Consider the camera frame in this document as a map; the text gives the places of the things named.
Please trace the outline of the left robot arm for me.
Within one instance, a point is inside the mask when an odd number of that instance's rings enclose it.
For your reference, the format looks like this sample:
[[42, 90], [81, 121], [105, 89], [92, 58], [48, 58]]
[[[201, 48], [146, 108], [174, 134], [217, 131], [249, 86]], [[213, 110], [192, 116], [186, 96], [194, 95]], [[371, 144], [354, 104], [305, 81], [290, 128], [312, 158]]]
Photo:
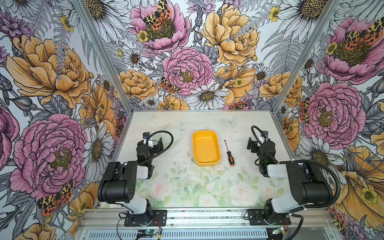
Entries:
[[125, 224], [129, 227], [154, 223], [150, 201], [136, 193], [136, 186], [138, 180], [151, 179], [154, 171], [153, 157], [163, 149], [162, 140], [142, 140], [136, 148], [136, 161], [110, 162], [107, 165], [98, 188], [98, 200], [126, 208], [128, 211]]

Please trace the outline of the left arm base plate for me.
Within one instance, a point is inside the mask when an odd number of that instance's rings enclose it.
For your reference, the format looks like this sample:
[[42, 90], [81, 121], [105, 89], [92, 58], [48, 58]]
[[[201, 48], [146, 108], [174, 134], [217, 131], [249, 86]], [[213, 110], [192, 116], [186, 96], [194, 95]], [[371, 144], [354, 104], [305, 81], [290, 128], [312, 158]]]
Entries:
[[165, 227], [167, 222], [166, 210], [152, 210], [151, 213], [132, 215], [125, 218], [125, 227]]

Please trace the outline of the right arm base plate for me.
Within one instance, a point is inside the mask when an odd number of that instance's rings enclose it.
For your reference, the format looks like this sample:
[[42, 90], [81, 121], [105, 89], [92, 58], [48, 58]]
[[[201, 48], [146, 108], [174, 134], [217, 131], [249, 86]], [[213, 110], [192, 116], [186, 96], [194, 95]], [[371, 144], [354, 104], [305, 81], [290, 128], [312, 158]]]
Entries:
[[262, 209], [247, 210], [244, 219], [248, 220], [251, 226], [289, 226], [290, 217], [286, 214], [267, 213]]

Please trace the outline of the black orange screwdriver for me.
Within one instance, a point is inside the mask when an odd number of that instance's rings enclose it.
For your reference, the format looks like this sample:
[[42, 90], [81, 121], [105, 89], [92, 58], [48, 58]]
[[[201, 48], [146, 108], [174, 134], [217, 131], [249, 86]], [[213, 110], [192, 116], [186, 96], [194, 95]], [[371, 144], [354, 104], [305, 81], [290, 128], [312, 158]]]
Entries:
[[227, 145], [227, 141], [226, 141], [226, 140], [224, 140], [224, 141], [225, 141], [225, 146], [226, 146], [226, 148], [227, 148], [227, 155], [228, 155], [229, 163], [230, 163], [230, 165], [231, 165], [232, 167], [234, 167], [234, 166], [235, 166], [235, 160], [234, 160], [234, 158], [233, 158], [233, 156], [232, 156], [231, 151], [229, 151], [229, 148], [228, 148], [228, 145]]

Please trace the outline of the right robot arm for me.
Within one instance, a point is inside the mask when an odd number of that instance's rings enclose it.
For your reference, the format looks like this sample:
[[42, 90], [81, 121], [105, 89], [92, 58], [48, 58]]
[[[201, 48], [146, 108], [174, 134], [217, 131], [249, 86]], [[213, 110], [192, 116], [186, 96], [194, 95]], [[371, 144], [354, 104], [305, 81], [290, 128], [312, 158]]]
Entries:
[[325, 208], [335, 198], [322, 170], [327, 167], [311, 161], [277, 162], [275, 143], [269, 140], [248, 140], [247, 149], [257, 154], [255, 164], [265, 178], [288, 180], [289, 189], [280, 197], [266, 200], [262, 209], [247, 210], [250, 225], [289, 225], [290, 216], [307, 208]]

